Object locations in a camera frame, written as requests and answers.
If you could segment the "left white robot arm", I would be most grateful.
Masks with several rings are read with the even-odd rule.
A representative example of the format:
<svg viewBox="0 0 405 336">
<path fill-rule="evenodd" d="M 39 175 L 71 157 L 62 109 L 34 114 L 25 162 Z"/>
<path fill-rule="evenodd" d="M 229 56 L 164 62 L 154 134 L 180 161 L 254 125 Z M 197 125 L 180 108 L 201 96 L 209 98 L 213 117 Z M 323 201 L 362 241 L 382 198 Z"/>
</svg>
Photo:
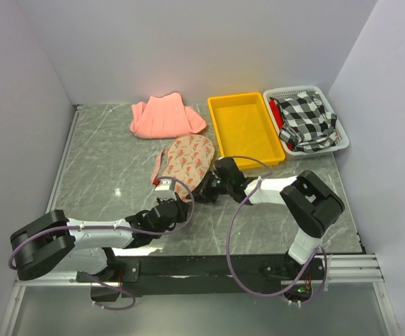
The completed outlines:
<svg viewBox="0 0 405 336">
<path fill-rule="evenodd" d="M 53 270 L 87 272 L 110 281 L 118 273 L 114 249 L 137 249 L 177 232 L 189 224 L 194 207 L 178 197 L 158 199 L 149 210 L 107 222 L 76 220 L 52 210 L 11 235 L 8 266 L 21 281 Z"/>
</svg>

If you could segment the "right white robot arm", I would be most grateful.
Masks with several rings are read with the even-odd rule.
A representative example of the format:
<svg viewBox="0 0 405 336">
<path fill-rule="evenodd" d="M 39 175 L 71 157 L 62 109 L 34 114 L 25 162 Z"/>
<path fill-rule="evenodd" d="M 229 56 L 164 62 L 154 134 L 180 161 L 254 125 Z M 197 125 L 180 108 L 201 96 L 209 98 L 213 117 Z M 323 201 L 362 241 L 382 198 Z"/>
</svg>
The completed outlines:
<svg viewBox="0 0 405 336">
<path fill-rule="evenodd" d="M 192 194 L 201 203 L 230 195 L 239 204 L 286 205 L 298 225 L 285 262 L 286 273 L 293 279 L 308 273 L 310 255 L 345 210 L 342 199 L 313 171 L 288 178 L 246 177 L 231 157 L 217 160 Z"/>
</svg>

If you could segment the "pink mesh laundry bag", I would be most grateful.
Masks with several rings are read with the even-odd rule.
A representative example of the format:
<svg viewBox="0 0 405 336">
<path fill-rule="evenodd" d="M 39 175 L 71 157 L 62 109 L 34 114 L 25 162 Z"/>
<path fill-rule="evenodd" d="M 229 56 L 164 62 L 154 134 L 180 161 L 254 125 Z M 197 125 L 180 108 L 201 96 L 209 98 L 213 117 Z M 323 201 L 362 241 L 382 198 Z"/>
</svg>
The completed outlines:
<svg viewBox="0 0 405 336">
<path fill-rule="evenodd" d="M 190 134 L 175 139 L 156 157 L 151 182 L 156 187 L 161 179 L 175 181 L 175 195 L 185 202 L 210 169 L 215 149 L 206 136 Z"/>
</svg>

